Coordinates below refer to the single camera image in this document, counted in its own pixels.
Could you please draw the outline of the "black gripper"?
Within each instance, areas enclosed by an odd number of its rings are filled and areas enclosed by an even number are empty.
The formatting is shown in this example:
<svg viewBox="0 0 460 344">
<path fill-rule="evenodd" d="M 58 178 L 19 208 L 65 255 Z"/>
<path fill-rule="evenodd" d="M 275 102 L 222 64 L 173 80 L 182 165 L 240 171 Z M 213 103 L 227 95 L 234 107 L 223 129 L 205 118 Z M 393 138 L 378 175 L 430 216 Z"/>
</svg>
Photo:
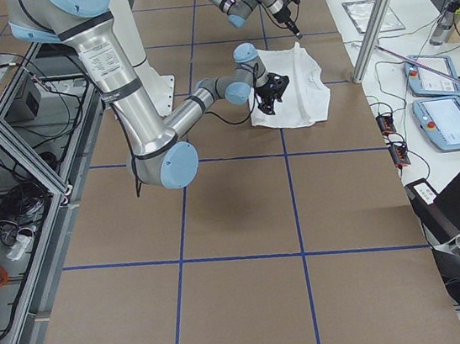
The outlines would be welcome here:
<svg viewBox="0 0 460 344">
<path fill-rule="evenodd" d="M 293 35 L 298 39 L 301 40 L 303 37 L 302 33 L 299 31 L 298 26 L 295 24 L 295 22 L 291 19 L 291 12 L 289 10 L 289 7 L 284 4 L 276 13 L 275 13 L 275 19 L 280 25 L 280 27 L 283 27 L 285 29 L 289 29 Z"/>
<path fill-rule="evenodd" d="M 267 74 L 267 81 L 256 89 L 256 93 L 260 99 L 258 106 L 261 112 L 269 116 L 275 115 L 275 104 L 283 101 L 282 96 L 288 85 L 288 76 L 280 76 L 269 72 Z"/>
</svg>

